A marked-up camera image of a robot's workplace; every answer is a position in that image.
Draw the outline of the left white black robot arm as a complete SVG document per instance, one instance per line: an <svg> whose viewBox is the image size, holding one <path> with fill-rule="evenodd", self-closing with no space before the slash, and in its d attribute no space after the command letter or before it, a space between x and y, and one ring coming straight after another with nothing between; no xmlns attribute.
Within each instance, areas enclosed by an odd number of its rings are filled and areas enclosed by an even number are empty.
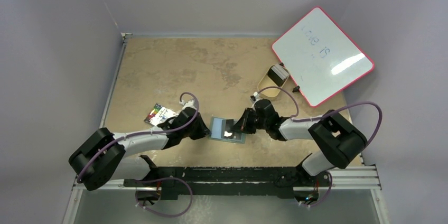
<svg viewBox="0 0 448 224"><path fill-rule="evenodd" d="M166 121L131 133L112 133L103 127L96 130L69 157L69 164L77 174L77 183L92 191L112 180L121 162L135 154L165 150L181 140L197 140L210 134L196 108L187 107Z"/></svg>

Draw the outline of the green card holder wallet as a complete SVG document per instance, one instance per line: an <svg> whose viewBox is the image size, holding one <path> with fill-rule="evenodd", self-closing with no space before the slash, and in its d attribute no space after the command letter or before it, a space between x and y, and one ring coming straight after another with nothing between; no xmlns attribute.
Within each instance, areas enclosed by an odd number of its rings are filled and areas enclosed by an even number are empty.
<svg viewBox="0 0 448 224"><path fill-rule="evenodd" d="M209 138L222 142L244 144L245 134L234 132L232 130L232 127L235 124L236 120L234 119L212 117Z"/></svg>

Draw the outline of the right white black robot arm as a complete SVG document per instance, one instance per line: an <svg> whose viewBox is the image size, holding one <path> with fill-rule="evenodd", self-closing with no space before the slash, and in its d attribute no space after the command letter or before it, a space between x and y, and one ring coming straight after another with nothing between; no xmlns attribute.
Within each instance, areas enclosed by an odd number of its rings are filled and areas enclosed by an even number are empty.
<svg viewBox="0 0 448 224"><path fill-rule="evenodd" d="M278 114L270 100L256 101L246 108L241 118L230 128L233 133L254 134L264 130L272 139L313 140L319 150L307 156L297 166L297 180L310 185L318 174L332 168L344 169L368 145L365 135L335 110L321 117L296 122Z"/></svg>

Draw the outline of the dark card with chip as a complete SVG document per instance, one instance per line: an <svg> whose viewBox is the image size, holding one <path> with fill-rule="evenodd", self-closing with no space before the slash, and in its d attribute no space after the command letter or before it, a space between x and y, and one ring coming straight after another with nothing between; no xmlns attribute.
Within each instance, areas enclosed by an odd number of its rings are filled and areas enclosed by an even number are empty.
<svg viewBox="0 0 448 224"><path fill-rule="evenodd" d="M233 119L225 119L222 122L222 133L221 136L224 139L242 139L242 133L237 132L233 129L235 121Z"/></svg>

